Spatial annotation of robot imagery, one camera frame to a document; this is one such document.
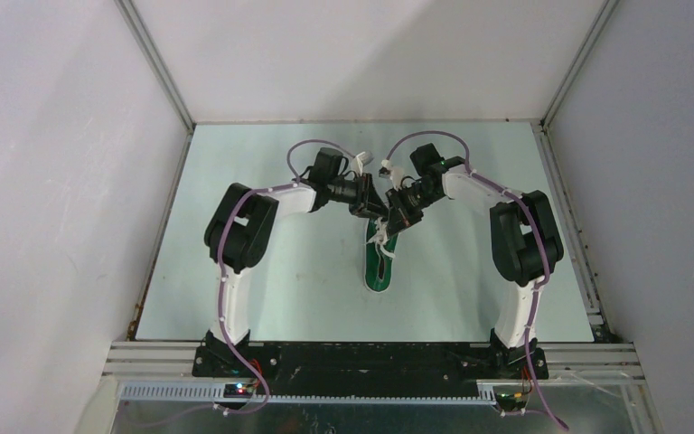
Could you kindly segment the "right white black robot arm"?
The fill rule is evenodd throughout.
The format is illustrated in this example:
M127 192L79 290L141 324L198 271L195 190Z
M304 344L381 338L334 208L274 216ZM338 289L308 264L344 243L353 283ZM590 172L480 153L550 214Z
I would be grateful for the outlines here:
M418 174L411 184L404 183L401 168L388 159L381 163L380 176L392 183L386 192L389 215L378 220L372 242L384 246L421 222L424 210L443 198L487 214L494 266L513 287L502 302L486 355L461 361L491 378L534 378L537 311L544 287L564 257L549 198L541 191L515 193L478 174L462 157L444 159L432 144L414 151L411 160Z

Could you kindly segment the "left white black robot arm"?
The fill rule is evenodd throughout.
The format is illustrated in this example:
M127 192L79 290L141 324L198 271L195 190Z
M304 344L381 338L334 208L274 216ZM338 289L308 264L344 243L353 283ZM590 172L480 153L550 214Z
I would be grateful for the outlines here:
M366 220L363 282L373 292L389 287L395 239L387 234L389 207L366 171L368 151L348 154L324 145L314 162L295 172L286 184L253 189L231 184L204 233L204 243L219 268L217 314L211 335L224 344L214 363L228 376L243 374L249 351L239 345L248 337L250 271L267 252L278 220L316 212L328 203L343 203L351 215Z

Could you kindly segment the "green canvas sneaker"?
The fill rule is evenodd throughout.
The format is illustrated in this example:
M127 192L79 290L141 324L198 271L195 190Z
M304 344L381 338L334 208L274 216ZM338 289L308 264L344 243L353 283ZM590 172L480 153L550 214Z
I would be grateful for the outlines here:
M367 239L367 224L364 236L365 241ZM387 248L389 250L393 249L395 252L397 248L397 243L398 236L390 237L390 242ZM381 256L378 253L378 251L374 248L373 244L364 244L363 282L368 290L375 293L380 293L386 291L389 288L392 278L393 261L393 259Z

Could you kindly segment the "white shoelace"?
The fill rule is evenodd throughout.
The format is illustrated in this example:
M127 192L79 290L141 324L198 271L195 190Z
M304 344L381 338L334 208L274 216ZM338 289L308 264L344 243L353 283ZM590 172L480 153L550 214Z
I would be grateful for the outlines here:
M378 253L386 258L395 259L396 254L393 249L388 249L387 246L390 242L390 236L388 233L388 224L381 218L376 220L369 220L366 229L366 244L373 244L374 248Z

